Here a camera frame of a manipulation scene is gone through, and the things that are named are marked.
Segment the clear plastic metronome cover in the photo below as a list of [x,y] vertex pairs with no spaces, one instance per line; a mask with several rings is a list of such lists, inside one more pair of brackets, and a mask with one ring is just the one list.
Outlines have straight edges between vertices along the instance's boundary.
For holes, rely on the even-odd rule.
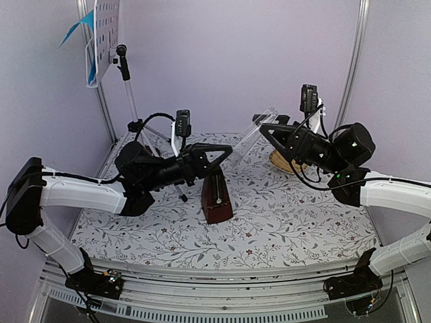
[[268,108],[264,112],[254,114],[251,124],[239,134],[232,142],[232,153],[228,157],[228,165],[235,169],[248,155],[253,146],[261,137],[260,128],[265,123],[274,123],[279,112],[275,108]]

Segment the dark red wooden metronome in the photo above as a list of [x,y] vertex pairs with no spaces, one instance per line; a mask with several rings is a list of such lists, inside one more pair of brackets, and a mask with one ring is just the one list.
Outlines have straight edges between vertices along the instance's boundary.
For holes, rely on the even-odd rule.
[[207,224],[222,223],[233,218],[228,188],[219,166],[203,181],[201,208]]

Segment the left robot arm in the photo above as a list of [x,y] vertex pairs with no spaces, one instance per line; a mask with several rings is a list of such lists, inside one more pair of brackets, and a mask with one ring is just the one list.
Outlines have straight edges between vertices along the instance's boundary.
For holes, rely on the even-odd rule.
[[195,143],[167,159],[150,154],[137,141],[126,144],[114,161],[110,180],[57,172],[31,157],[7,189],[1,207],[6,228],[24,236],[66,272],[68,285],[90,294],[106,293],[119,283],[97,274],[90,257],[73,245],[44,213],[46,207],[95,209],[125,217],[143,215],[155,202],[152,192],[208,177],[233,151],[229,145]]

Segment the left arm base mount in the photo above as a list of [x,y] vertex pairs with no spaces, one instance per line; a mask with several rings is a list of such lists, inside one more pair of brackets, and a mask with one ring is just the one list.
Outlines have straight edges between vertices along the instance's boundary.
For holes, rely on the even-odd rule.
[[123,290],[124,280],[121,278],[111,281],[109,275],[96,273],[93,269],[83,268],[68,274],[65,286],[86,295],[95,295],[108,299],[119,300]]

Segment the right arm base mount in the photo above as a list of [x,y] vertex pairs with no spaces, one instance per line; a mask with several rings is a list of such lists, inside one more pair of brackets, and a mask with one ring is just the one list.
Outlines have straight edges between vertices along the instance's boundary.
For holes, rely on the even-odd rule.
[[348,275],[330,277],[323,283],[323,290],[330,300],[366,293],[364,297],[345,301],[347,310],[354,316],[365,316],[372,311],[382,287],[381,278],[367,271],[354,271]]

